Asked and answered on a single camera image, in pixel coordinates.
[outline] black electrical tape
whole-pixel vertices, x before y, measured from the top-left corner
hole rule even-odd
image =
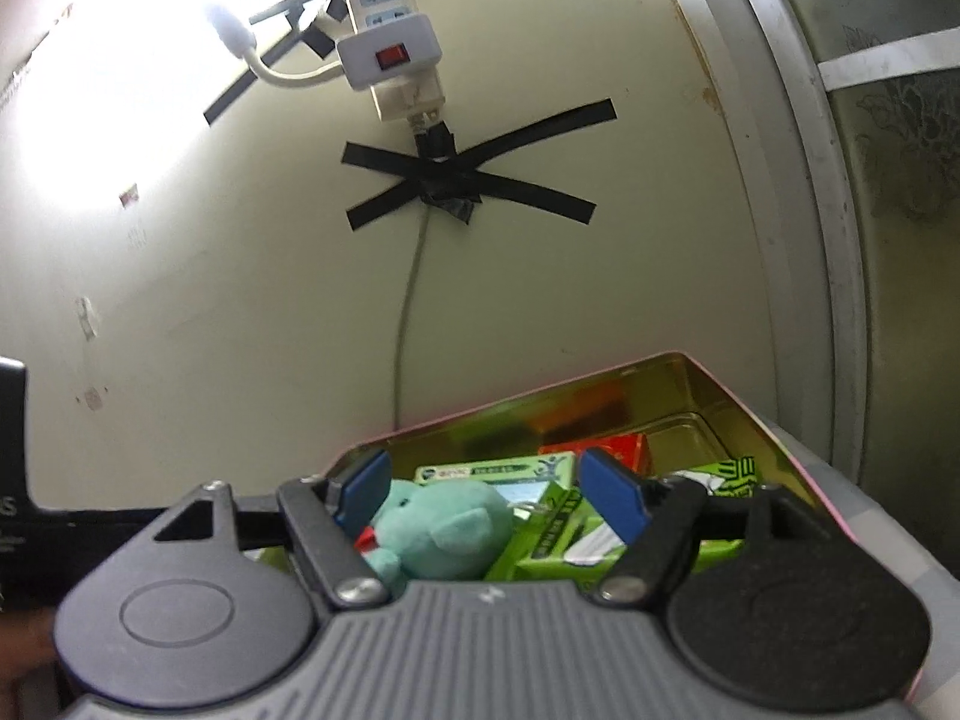
[[[281,0],[276,4],[271,5],[266,10],[261,10],[259,13],[254,13],[248,20],[253,25],[254,23],[260,23],[263,20],[274,18],[274,16],[279,16],[287,11],[293,10],[296,7],[302,8],[304,4],[307,4],[311,0]]]
[[[357,149],[363,149],[364,146],[357,146],[356,143],[348,143],[344,149],[343,162],[346,164],[358,165],[358,167],[367,167],[370,170],[379,170],[380,172],[392,172],[394,175],[403,175],[407,180],[400,182],[397,186],[390,187],[377,196],[371,197],[359,205],[353,206],[347,211],[347,219],[350,228],[358,230],[373,220],[397,210],[404,204],[407,204],[421,193],[419,180],[429,178],[432,167],[442,167],[445,170],[455,172],[459,177],[467,178],[472,182],[472,188],[479,194],[490,194],[491,196],[510,199],[515,202],[529,205],[533,208],[539,208],[549,213],[564,215],[581,223],[589,223],[596,207],[593,203],[588,203],[579,197],[564,194],[561,191],[555,191],[541,187],[536,184],[527,184],[522,181],[503,178],[502,176],[489,175],[488,173],[476,172],[474,167],[479,167],[483,162],[501,156],[508,151],[522,146],[528,146],[530,143],[553,138],[557,135],[563,135],[582,127],[591,127],[594,124],[602,122],[611,122],[616,119],[616,110],[613,108],[613,102],[600,100],[598,103],[589,103],[581,105],[579,108],[573,108],[563,113],[555,114],[547,119],[541,119],[534,124],[528,124],[526,127],[508,132],[496,138],[492,138],[483,143],[477,143],[476,146],[468,148],[466,151],[451,157],[443,163],[434,163],[431,160],[416,159],[406,154],[395,154],[393,152],[383,152],[390,154],[391,157],[400,156],[403,159],[413,160],[418,169],[414,175],[408,173],[408,167],[400,168],[401,162],[383,161],[382,156],[373,158],[374,164],[370,164],[370,153],[363,153]]]
[[[416,154],[424,159],[435,160],[450,158],[457,154],[453,133],[450,132],[444,122],[434,124],[433,127],[429,127],[426,132],[419,133],[416,135],[415,140]],[[414,189],[410,196],[407,196],[407,189],[409,189],[408,182],[404,181],[347,211],[350,228],[358,230],[365,224],[369,224],[371,221],[377,220],[383,215],[397,210],[397,208],[414,199],[418,194],[428,205],[436,204],[438,207],[443,207],[443,209],[448,211],[453,217],[459,218],[463,223],[469,223],[470,217],[473,214],[473,203],[481,202],[480,196],[477,194],[476,196],[472,196],[469,202],[454,207],[451,203],[435,203],[434,196],[437,192],[431,191],[434,188],[425,186],[422,182]]]
[[[408,154],[398,154],[395,151],[386,151],[383,148],[347,143],[341,161],[344,165],[368,167],[370,170],[386,172],[402,178],[436,181],[466,191],[474,190],[477,194],[512,200],[551,214],[571,218],[582,224],[589,223],[590,217],[593,216],[593,209],[596,208],[594,203],[562,191],[478,170],[461,170],[459,155],[446,162],[434,162]]]
[[[434,124],[414,137],[416,156],[440,162],[457,155],[456,139],[444,122]],[[445,211],[456,220],[469,224],[473,217],[473,207],[482,202],[476,191],[469,186],[453,187],[436,181],[421,181],[421,195],[424,203]]]
[[[275,62],[280,61],[282,57],[288,55],[300,40],[301,35],[299,35],[299,33],[294,31],[287,32],[280,40],[263,52],[263,56],[260,57],[263,60],[263,64],[267,67],[274,65]],[[206,123],[213,124],[213,122],[216,122],[224,111],[226,111],[230,105],[233,105],[234,101],[251,87],[253,81],[256,81],[256,76],[253,74],[253,71],[244,71],[236,81],[233,81],[233,83],[227,87],[227,90],[220,95],[219,98],[213,100],[210,108],[203,111],[203,117],[206,119]]]
[[[323,10],[325,10],[326,15],[338,22],[342,22],[350,13],[346,0],[329,0],[323,6]]]
[[[336,41],[318,26],[309,25],[301,32],[301,41],[309,47],[320,59],[326,59],[337,47]]]
[[[293,10],[288,10],[283,15],[283,18],[287,20],[291,29],[299,29],[299,20],[305,11],[306,9],[303,5],[297,5]]]

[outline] red tag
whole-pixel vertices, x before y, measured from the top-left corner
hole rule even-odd
[[[357,536],[357,541],[354,541],[353,547],[357,552],[373,552],[376,549],[376,533],[373,533],[373,528],[370,525],[363,528],[363,533]]]
[[[630,433],[624,436],[608,436],[604,439],[582,439],[579,442],[552,443],[542,446],[539,455],[554,452],[575,452],[579,458],[585,449],[599,447],[613,455],[635,474],[646,476],[650,473],[650,446],[642,433]]]

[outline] electrical cord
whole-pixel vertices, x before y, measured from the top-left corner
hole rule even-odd
[[[267,67],[260,55],[256,52],[256,35],[248,23],[237,18],[222,5],[210,5],[206,9],[206,18],[217,30],[221,42],[227,50],[238,59],[243,59],[253,74],[268,84],[285,89],[302,89],[308,86],[318,86],[333,79],[339,79],[344,74],[344,67],[340,62],[331,62],[312,73],[285,74],[277,73]]]
[[[400,384],[403,374],[403,351],[407,344],[407,328],[410,324],[410,307],[413,305],[414,292],[416,291],[416,281],[421,270],[421,262],[424,259],[424,246],[426,245],[426,231],[430,224],[431,207],[424,204],[424,214],[421,216],[419,224],[419,233],[416,235],[416,248],[414,249],[414,258],[410,263],[410,272],[407,274],[407,286],[403,293],[403,305],[400,307],[400,320],[397,322],[397,340],[394,344],[394,430],[400,429]]]
[[[310,73],[277,73],[263,63],[255,47],[246,49],[243,52],[243,59],[258,79],[266,81],[268,84],[272,84],[272,86],[280,86],[283,89],[304,89],[308,86],[318,86],[319,84],[326,83],[326,81],[339,79],[339,77],[344,74],[344,66],[341,65],[340,62],[331,62]]]

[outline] cream wall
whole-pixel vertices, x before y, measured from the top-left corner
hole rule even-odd
[[[65,4],[33,1],[0,0],[16,5],[0,26],[0,70]],[[487,165],[595,202],[589,226],[496,199],[469,227],[433,213],[404,424],[668,348],[775,415],[750,209],[674,1],[419,3],[445,51],[445,117],[461,148],[600,98],[618,120]],[[171,92],[146,95],[154,113],[165,95],[195,95],[198,116],[217,92],[211,79],[232,77],[208,35],[217,52],[196,60],[196,84],[174,74]],[[298,50],[283,69],[314,65]],[[123,62],[100,76],[106,98],[131,83]],[[213,128],[174,143],[165,164],[141,166],[145,136],[123,124],[142,94],[124,92],[133,102],[118,112],[91,93],[85,114],[73,106],[50,119],[59,135],[37,138],[30,106],[54,86],[25,84],[0,114],[0,353],[32,375],[35,498],[160,504],[214,477],[256,493],[389,429],[422,206],[350,232],[344,210],[392,182],[339,157],[347,140],[411,151],[405,125],[380,124],[368,95],[342,82],[257,84]],[[88,130],[90,110],[104,114]],[[80,136],[64,146],[64,132]],[[56,147],[38,160],[47,140]],[[110,182],[127,173],[141,200],[125,210]],[[91,341],[77,298],[95,312]]]

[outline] power outlet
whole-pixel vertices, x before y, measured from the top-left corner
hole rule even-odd
[[[421,12],[416,0],[347,0],[347,8],[357,36]],[[439,114],[445,103],[436,66],[378,82],[371,86],[371,93],[382,122]]]
[[[432,70],[443,56],[424,13],[363,29],[341,40],[337,52],[347,81],[357,91],[399,76],[418,76]]]

